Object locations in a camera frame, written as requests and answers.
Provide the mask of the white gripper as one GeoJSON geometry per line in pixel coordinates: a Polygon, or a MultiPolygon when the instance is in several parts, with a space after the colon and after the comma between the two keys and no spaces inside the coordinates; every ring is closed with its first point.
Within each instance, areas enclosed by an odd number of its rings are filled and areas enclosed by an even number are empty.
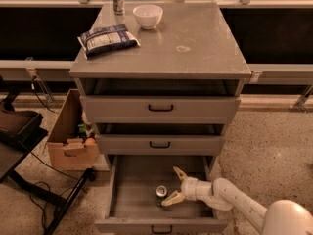
{"type": "Polygon", "coordinates": [[[164,207],[172,206],[188,201],[204,201],[206,198],[213,195],[212,183],[208,181],[198,180],[194,177],[187,177],[187,174],[179,167],[173,168],[181,183],[181,192],[174,191],[165,200],[161,202],[164,207]]]}

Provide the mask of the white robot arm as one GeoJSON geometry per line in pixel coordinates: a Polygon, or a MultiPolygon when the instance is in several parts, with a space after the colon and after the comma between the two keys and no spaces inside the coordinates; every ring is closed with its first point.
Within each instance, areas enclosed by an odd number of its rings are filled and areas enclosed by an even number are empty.
{"type": "Polygon", "coordinates": [[[260,235],[313,235],[312,214],[294,201],[279,200],[265,208],[225,178],[201,181],[177,166],[173,169],[181,181],[181,191],[163,200],[165,207],[184,200],[203,201],[219,211],[236,208],[260,235]]]}

